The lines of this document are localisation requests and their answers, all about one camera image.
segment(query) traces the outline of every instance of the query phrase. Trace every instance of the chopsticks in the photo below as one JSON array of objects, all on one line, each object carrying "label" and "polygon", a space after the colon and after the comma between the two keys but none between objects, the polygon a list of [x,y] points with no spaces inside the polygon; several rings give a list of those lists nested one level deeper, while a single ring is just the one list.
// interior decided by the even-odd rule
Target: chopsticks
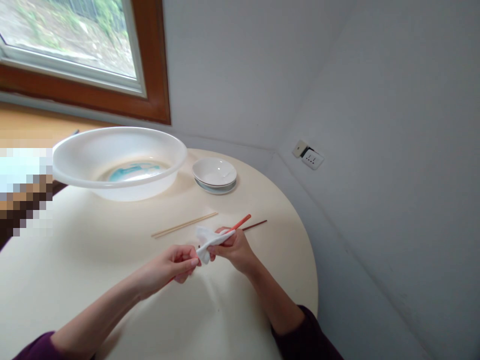
[{"label": "chopsticks", "polygon": [[245,231],[245,230],[254,228],[254,227],[258,226],[258,225],[261,225],[261,224],[263,224],[263,223],[266,223],[266,222],[267,222],[267,220],[263,220],[263,221],[257,222],[256,224],[253,224],[253,225],[244,227],[242,230]]},{"label": "chopsticks", "polygon": [[183,224],[180,224],[180,225],[177,225],[177,226],[168,228],[168,229],[166,229],[166,230],[157,231],[157,232],[153,233],[153,234],[151,235],[151,237],[152,237],[152,238],[155,238],[155,239],[158,239],[158,238],[162,237],[163,235],[170,234],[170,233],[172,233],[172,232],[174,232],[174,231],[176,231],[176,230],[180,230],[180,229],[182,229],[182,228],[184,228],[184,227],[187,227],[188,225],[192,225],[192,224],[198,223],[198,222],[200,222],[200,221],[202,221],[202,220],[211,218],[211,217],[213,217],[213,216],[215,216],[215,215],[218,215],[218,214],[219,214],[218,212],[212,212],[211,214],[205,215],[205,216],[203,216],[203,217],[196,218],[196,219],[191,220],[191,221],[184,222]]},{"label": "chopsticks", "polygon": [[242,220],[240,220],[234,227],[232,227],[230,230],[228,230],[226,233],[231,232],[232,230],[237,230],[239,227],[241,227],[248,219],[250,219],[252,215],[248,214],[245,216]]}]

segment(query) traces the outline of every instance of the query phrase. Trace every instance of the red chopstick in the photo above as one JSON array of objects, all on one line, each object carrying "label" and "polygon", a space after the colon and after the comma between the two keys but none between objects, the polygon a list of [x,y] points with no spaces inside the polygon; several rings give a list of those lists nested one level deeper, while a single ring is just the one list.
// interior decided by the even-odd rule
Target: red chopstick
[{"label": "red chopstick", "polygon": [[247,216],[245,216],[242,220],[240,220],[240,222],[235,225],[234,227],[232,227],[230,230],[227,231],[227,233],[231,232],[232,230],[237,230],[239,227],[241,227],[248,219],[250,219],[252,217],[252,215],[248,214]]}]

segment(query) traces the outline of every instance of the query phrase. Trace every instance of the round table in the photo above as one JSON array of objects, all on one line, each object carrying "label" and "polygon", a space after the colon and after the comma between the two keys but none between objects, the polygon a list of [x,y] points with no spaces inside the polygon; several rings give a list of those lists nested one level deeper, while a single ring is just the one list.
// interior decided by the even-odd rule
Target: round table
[{"label": "round table", "polygon": [[[192,164],[222,157],[238,172],[236,189],[211,195]],[[297,304],[317,313],[312,247],[297,212],[263,174],[229,156],[189,149],[175,183],[138,202],[112,202],[68,186],[0,252],[0,358],[13,358],[40,334],[59,329],[118,281],[172,244],[194,244],[195,225],[150,235],[218,212],[198,225],[233,226],[245,215],[248,241]],[[168,284],[115,328],[98,359],[279,359],[270,325],[241,273],[217,257],[185,284]]]}]

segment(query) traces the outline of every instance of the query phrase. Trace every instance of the hand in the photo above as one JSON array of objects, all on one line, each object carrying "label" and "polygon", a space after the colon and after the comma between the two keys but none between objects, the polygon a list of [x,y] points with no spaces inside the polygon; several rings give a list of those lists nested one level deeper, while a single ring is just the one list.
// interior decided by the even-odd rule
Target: hand
[{"label": "hand", "polygon": [[[229,227],[221,227],[216,233],[220,233],[225,229],[229,229]],[[207,250],[210,253],[211,261],[215,260],[216,255],[226,258],[243,274],[254,270],[260,263],[242,229],[237,229],[222,245],[209,246]]]},{"label": "hand", "polygon": [[170,280],[174,279],[183,284],[197,266],[202,264],[194,246],[173,245],[128,278],[134,282],[141,300],[144,300],[158,292]]}]

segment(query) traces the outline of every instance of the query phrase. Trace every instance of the purple sleeve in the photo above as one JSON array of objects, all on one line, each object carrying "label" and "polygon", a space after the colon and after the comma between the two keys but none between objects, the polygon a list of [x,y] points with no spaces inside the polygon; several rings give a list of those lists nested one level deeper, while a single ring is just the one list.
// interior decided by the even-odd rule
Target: purple sleeve
[{"label": "purple sleeve", "polygon": [[44,333],[20,351],[13,360],[65,360],[52,344],[50,337],[53,334],[53,331]]},{"label": "purple sleeve", "polygon": [[274,328],[271,328],[281,357],[284,360],[343,360],[320,329],[315,315],[305,306],[298,307],[305,314],[305,319],[297,329],[285,335],[278,335]]}]

